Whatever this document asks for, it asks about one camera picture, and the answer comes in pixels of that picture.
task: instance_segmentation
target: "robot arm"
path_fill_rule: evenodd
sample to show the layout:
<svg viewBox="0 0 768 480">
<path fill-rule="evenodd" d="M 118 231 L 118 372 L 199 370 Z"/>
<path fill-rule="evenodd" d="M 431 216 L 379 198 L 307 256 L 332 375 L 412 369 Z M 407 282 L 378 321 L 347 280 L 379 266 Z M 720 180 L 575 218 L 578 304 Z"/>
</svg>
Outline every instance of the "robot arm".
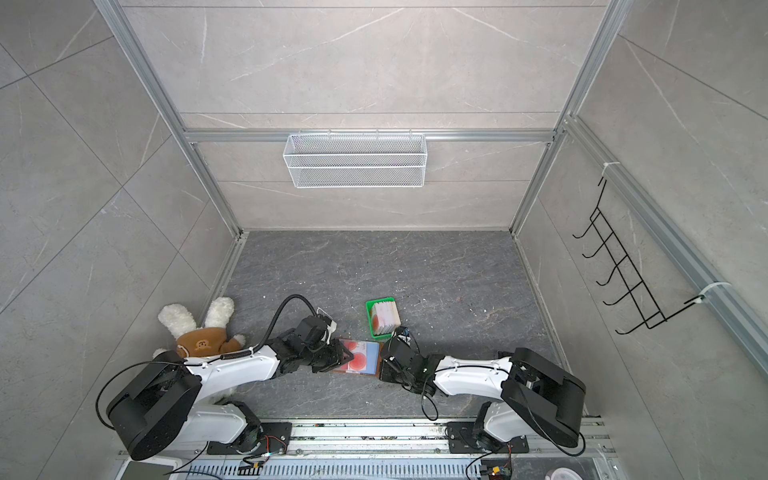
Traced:
<svg viewBox="0 0 768 480">
<path fill-rule="evenodd" d="M 501 400 L 483 405 L 473 432 L 478 446 L 495 451 L 534 432 L 555 445 L 578 445 L 586 387 L 541 355 L 518 348 L 494 360 L 423 357 L 411 343 L 408 329 L 399 327 L 382 349 L 380 379 L 421 394 L 422 401 L 437 392 Z"/>
<path fill-rule="evenodd" d="M 161 353 L 109 403 L 107 417 L 134 460 L 201 441 L 248 452 L 261 436 L 259 419 L 244 404 L 212 405 L 212 397 L 243 383 L 295 372 L 301 365 L 327 372 L 347 363 L 353 355 L 331 339 L 335 329 L 330 317 L 318 313 L 239 352 L 187 359 Z"/>
</svg>

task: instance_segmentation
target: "gray marble wall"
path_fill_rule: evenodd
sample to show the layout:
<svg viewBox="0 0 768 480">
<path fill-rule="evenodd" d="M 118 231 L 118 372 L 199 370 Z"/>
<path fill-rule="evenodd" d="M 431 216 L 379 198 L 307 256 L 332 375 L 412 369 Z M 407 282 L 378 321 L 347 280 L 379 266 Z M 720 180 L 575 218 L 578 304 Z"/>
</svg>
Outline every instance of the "gray marble wall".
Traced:
<svg viewBox="0 0 768 480">
<path fill-rule="evenodd" d="M 602 0 L 124 0 L 191 128 L 552 128 Z M 429 145 L 418 189 L 297 190 L 276 144 L 202 144 L 249 229 L 509 227 L 541 144 Z"/>
<path fill-rule="evenodd" d="M 242 227 L 506 230 L 544 144 L 431 143 L 420 188 L 297 189 L 283 148 L 200 144 Z"/>
<path fill-rule="evenodd" d="M 94 397 L 202 308 L 232 239 L 169 137 L 90 0 L 3 3 L 2 478 L 108 478 Z"/>
<path fill-rule="evenodd" d="M 580 112 L 764 319 L 766 21 L 765 2 L 638 0 Z M 567 141 L 521 236 L 568 360 L 589 377 L 591 412 L 608 412 L 632 478 L 764 477 L 768 385 L 705 307 L 614 333 L 640 317 L 628 298 L 602 303 L 621 282 L 598 286 L 612 266 L 606 252 L 581 254 L 600 240 L 572 236 L 588 225 L 599 177 Z M 601 206 L 665 313 L 697 293 L 610 183 Z M 639 303 L 650 311 L 647 295 Z"/>
</svg>

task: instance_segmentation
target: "ventilation grille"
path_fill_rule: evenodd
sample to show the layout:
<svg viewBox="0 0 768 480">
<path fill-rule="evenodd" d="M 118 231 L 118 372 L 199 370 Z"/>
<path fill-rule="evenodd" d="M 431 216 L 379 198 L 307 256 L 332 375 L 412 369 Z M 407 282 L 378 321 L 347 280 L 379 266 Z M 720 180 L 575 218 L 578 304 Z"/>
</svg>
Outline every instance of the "ventilation grille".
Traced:
<svg viewBox="0 0 768 480">
<path fill-rule="evenodd" d="M 427 144 L 421 134 L 294 134 L 283 158 L 297 188 L 421 187 Z"/>
<path fill-rule="evenodd" d="M 443 478 L 461 480 L 466 478 L 464 469 L 471 458 L 435 458 L 427 459 L 338 459 L 338 460 L 282 460 L 272 458 L 257 472 L 250 468 L 238 472 L 239 459 L 234 460 L 196 460 L 190 470 L 200 472 L 187 474 L 189 480 L 212 478 L 203 475 L 212 473 L 226 480 L 239 478 L 247 480 L 360 480 L 361 478 L 397 478 L 421 479 Z M 469 469 L 470 478 L 480 476 L 479 462 L 472 464 Z"/>
</svg>

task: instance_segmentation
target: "white cable tie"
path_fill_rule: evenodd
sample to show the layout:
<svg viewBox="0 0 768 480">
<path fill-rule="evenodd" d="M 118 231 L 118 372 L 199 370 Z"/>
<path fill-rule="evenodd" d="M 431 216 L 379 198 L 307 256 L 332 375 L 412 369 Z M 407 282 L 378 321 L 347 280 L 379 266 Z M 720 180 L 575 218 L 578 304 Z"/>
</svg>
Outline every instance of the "white cable tie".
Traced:
<svg viewBox="0 0 768 480">
<path fill-rule="evenodd" d="M 707 291 L 708 291 L 709 289 L 712 289 L 712 288 L 714 288 L 715 286 L 718 286 L 718 285 L 728 285 L 728 286 L 732 286 L 732 285 L 731 285 L 730 283 L 728 283 L 728 282 L 714 282 L 714 283 L 710 283 L 709 285 L 707 285 L 707 286 L 705 286 L 703 289 L 701 289 L 701 291 L 699 292 L 699 298 L 696 298 L 696 299 L 694 300 L 694 303 L 702 303 L 702 302 L 704 301 L 704 298 L 703 298 L 703 297 L 704 297 L 705 293 L 707 293 Z"/>
<path fill-rule="evenodd" d="M 605 177 L 605 169 L 608 168 L 608 165 L 619 165 L 621 162 L 605 162 L 603 163 L 603 172 L 600 174 L 601 177 Z"/>
</svg>

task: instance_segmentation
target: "bunny ear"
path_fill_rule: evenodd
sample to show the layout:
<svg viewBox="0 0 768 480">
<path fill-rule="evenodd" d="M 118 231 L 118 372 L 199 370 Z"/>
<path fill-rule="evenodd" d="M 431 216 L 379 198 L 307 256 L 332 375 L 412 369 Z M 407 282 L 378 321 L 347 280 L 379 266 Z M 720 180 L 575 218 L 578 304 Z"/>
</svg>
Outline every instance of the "bunny ear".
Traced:
<svg viewBox="0 0 768 480">
<path fill-rule="evenodd" d="M 208 314 L 205 316 L 205 328 L 226 328 L 234 311 L 235 302 L 227 296 L 220 296 L 208 307 Z"/>
<path fill-rule="evenodd" d="M 178 303 L 164 306 L 160 314 L 157 315 L 157 319 L 168 328 L 175 339 L 197 328 L 190 311 Z"/>
</svg>

